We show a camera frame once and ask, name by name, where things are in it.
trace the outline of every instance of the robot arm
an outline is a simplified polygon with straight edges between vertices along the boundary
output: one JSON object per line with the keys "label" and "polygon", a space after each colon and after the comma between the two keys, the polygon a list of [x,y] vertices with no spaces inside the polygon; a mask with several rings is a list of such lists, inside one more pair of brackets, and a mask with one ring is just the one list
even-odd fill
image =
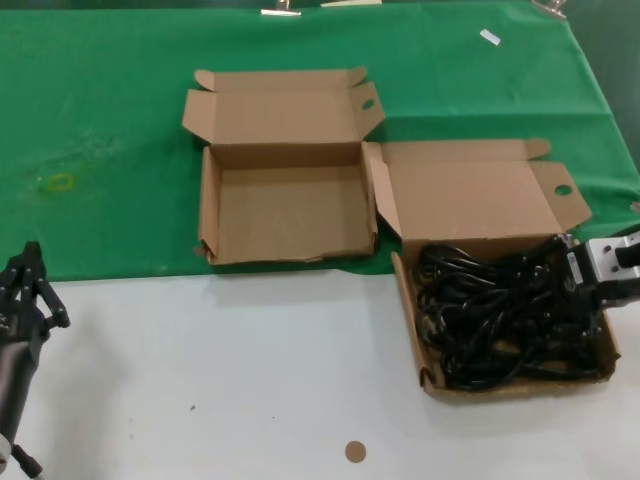
{"label": "robot arm", "polygon": [[[0,474],[12,454],[30,478],[42,471],[14,440],[42,345],[52,328],[69,326],[67,311],[46,277],[38,242],[27,242],[0,272]],[[38,309],[38,296],[51,316]]]}

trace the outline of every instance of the empty cardboard box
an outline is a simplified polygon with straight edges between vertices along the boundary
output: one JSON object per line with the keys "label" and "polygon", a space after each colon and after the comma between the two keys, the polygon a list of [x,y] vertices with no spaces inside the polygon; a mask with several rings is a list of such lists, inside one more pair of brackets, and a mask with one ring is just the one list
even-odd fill
{"label": "empty cardboard box", "polygon": [[183,125],[205,140],[200,240],[209,263],[374,252],[362,140],[384,119],[366,70],[196,72]]}
{"label": "empty cardboard box", "polygon": [[[415,326],[411,267],[426,244],[488,260],[530,250],[591,217],[564,165],[536,160],[550,149],[546,140],[366,144],[378,212],[402,239],[393,263],[420,385],[430,395],[528,395],[580,383],[517,379],[481,393],[448,390],[439,352],[425,348]],[[596,350],[598,381],[606,381],[619,357],[606,315]]]}

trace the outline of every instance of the metal clip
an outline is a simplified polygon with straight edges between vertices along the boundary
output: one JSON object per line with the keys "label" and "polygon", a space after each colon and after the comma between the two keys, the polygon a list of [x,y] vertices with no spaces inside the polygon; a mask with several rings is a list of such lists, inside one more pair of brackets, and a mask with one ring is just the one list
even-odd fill
{"label": "metal clip", "polygon": [[549,0],[546,4],[539,3],[536,0],[531,0],[531,3],[552,17],[559,18],[560,20],[567,19],[565,14],[562,13],[562,6],[567,3],[567,0]]}

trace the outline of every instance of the white table surface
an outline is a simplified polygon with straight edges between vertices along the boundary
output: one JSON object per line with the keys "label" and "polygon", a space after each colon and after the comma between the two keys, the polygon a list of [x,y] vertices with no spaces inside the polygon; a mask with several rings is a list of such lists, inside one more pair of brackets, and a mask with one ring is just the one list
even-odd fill
{"label": "white table surface", "polygon": [[608,384],[449,405],[418,386],[390,275],[55,288],[72,326],[43,349],[17,437],[49,480],[640,478],[640,304],[611,312]]}

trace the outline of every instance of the white paper scrap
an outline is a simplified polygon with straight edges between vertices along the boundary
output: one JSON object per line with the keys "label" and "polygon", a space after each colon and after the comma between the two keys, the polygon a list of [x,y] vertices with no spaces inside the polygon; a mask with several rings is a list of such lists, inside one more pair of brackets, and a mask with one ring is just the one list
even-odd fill
{"label": "white paper scrap", "polygon": [[320,4],[321,7],[350,7],[354,5],[382,5],[382,0],[341,0]]}
{"label": "white paper scrap", "polygon": [[486,28],[480,32],[480,35],[482,35],[484,38],[486,38],[491,43],[493,43],[496,47],[500,45],[500,42],[502,41],[500,40],[500,37],[496,37],[493,33],[491,33]]}
{"label": "white paper scrap", "polygon": [[302,12],[294,12],[293,10],[267,10],[263,8],[260,10],[261,15],[275,15],[279,17],[299,17]]}

